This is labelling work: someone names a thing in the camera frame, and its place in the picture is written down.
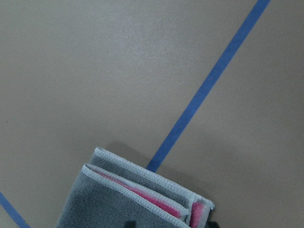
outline blue stripe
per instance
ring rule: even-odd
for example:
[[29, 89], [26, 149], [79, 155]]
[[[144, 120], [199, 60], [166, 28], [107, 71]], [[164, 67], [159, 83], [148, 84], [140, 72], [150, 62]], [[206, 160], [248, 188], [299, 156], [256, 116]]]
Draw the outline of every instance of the blue stripe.
[[182, 113], [175, 126], [172, 128], [168, 134], [165, 141], [162, 143], [152, 160], [147, 166], [147, 169], [153, 172], [161, 165], [162, 161], [165, 159], [169, 151], [172, 149], [173, 145], [176, 143], [180, 137], [183, 130], [186, 128], [200, 105], [203, 103], [207, 97], [210, 90], [213, 88], [238, 48], [241, 46], [251, 29], [254, 27], [255, 23], [262, 15], [263, 11], [266, 9], [270, 0], [258, 0], [241, 27], [238, 29], [237, 33], [234, 35], [227, 48], [224, 50], [221, 57], [216, 62], [213, 69], [210, 71], [209, 75], [200, 86], [199, 90], [196, 92], [190, 103], [188, 104], [185, 111]]
[[15, 221], [20, 228], [30, 228], [21, 215], [13, 208], [10, 202], [0, 192], [0, 205], [6, 210], [8, 215]]

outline pink cloth lining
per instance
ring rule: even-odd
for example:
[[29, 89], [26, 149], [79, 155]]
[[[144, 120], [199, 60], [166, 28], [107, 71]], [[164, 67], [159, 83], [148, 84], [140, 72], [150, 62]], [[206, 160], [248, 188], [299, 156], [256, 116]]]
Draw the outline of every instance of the pink cloth lining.
[[181, 218], [181, 213], [177, 209], [175, 209], [175, 208], [173, 208], [173, 207], [171, 207], [171, 206], [169, 206], [169, 205], [167, 205], [167, 204], [165, 204], [165, 203], [163, 203], [163, 202], [161, 202], [161, 201], [159, 201], [159, 200], [157, 200], [157, 199], [155, 199], [155, 198], [153, 198], [151, 196], [148, 196], [147, 194], [141, 192], [140, 190], [138, 190], [136, 188], [131, 188], [130, 186], [128, 186], [128, 185], [126, 185], [126, 184], [124, 184], [124, 183], [122, 183], [122, 182], [120, 182], [118, 180], [115, 180], [115, 179], [109, 177], [106, 174], [103, 174], [103, 173], [100, 173], [100, 172], [97, 172], [97, 173], [99, 175], [101, 175], [101, 176], [109, 179], [109, 180], [114, 181], [117, 184], [120, 184], [120, 185], [124, 186], [128, 190], [131, 190], [132, 192], [134, 192], [137, 195], [143, 197], [144, 199], [148, 200], [150, 203], [152, 203], [152, 204], [156, 205], [157, 207], [163, 209], [164, 211], [168, 212], [169, 214], [173, 215], [174, 217], [177, 217], [178, 219]]
[[204, 205], [195, 202], [192, 204], [192, 210], [191, 210], [191, 218], [190, 218], [190, 227], [197, 228], [200, 224], [200, 219], [203, 214]]

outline microfiber cloth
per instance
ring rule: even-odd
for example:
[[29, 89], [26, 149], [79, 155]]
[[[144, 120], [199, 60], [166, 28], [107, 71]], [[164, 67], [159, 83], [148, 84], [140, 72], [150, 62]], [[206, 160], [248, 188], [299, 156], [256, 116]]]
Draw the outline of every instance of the microfiber cloth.
[[181, 185], [96, 148], [56, 228], [204, 228], [213, 208]]

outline blue tape strip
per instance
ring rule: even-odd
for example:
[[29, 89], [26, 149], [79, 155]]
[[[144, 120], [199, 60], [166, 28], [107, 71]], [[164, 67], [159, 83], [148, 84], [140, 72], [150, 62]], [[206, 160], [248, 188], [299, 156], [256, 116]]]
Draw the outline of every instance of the blue tape strip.
[[255, 23], [262, 15], [263, 11], [266, 9], [270, 0], [258, 0], [244, 20], [241, 27], [238, 29], [237, 33], [234, 35], [227, 48], [224, 50], [221, 57], [216, 62], [213, 69], [210, 71], [209, 75], [200, 86], [199, 90], [196, 92], [190, 103], [188, 104], [185, 111], [182, 113], [175, 126], [172, 128], [170, 133], [168, 134], [165, 141], [162, 143], [152, 160], [147, 166], [147, 169], [153, 172], [161, 165], [162, 161], [165, 159], [169, 151], [172, 149], [173, 145], [176, 143], [178, 138], [180, 137], [183, 130], [186, 128], [200, 105], [203, 103], [205, 98], [207, 97], [210, 90], [213, 88], [238, 48], [241, 46], [251, 29], [254, 27]]
[[8, 215], [15, 221], [20, 228], [30, 228], [21, 215], [13, 208], [10, 202], [0, 192], [0, 205], [6, 210]]

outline folded towel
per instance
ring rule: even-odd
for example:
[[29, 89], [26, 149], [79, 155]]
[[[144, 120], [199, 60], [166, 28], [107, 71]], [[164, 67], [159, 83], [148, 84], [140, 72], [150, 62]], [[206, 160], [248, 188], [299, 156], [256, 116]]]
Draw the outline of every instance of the folded towel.
[[181, 185], [96, 148], [56, 228], [204, 228], [213, 208]]

